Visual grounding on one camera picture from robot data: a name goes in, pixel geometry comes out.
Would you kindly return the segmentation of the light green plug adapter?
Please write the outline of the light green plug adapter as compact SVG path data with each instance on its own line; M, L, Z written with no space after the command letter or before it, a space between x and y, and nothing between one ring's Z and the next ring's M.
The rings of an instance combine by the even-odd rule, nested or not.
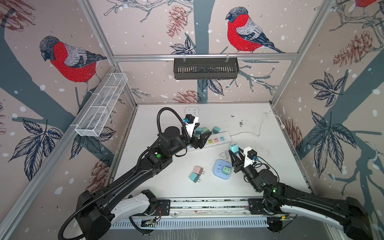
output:
M231 174L231 168L230 167L223 167L222 173L225 175L230 175Z

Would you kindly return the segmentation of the blue rounded power strip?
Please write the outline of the blue rounded power strip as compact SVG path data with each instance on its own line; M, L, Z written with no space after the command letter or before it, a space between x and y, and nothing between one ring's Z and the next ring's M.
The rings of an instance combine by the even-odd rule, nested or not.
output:
M222 159L218 159L215 162L213 173L216 177L228 180L232 172L232 164Z

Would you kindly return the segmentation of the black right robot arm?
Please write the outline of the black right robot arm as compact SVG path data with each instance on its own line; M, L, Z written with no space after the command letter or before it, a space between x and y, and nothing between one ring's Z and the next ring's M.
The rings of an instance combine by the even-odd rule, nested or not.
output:
M248 200L253 215L271 219L271 231L279 232L283 224L278 216L295 214L329 224L352 240L372 240L373 232L367 211L355 198L330 199L295 189L279 182L270 168L256 169L257 152L252 148L229 150L234 173L242 172L245 179L262 198Z

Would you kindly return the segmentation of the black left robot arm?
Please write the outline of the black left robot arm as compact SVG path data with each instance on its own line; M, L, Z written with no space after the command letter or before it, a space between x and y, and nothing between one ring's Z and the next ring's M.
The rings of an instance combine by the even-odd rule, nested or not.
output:
M161 114L164 111L173 113L182 126L180 128L171 126L163 131ZM154 143L140 154L136 165L120 178L94 193L85 191L79 196L76 211L69 216L58 232L59 240L65 239L64 232L72 220L76 220L82 230L82 234L76 237L77 240L100 239L110 229L112 221L118 218L113 209L121 200L139 185L164 170L172 163L173 156L180 151L189 146L202 149L212 134L211 131L207 131L199 137L194 136L194 130L200 125L198 118L191 114L181 118L169 107L159 110L156 121L159 133Z

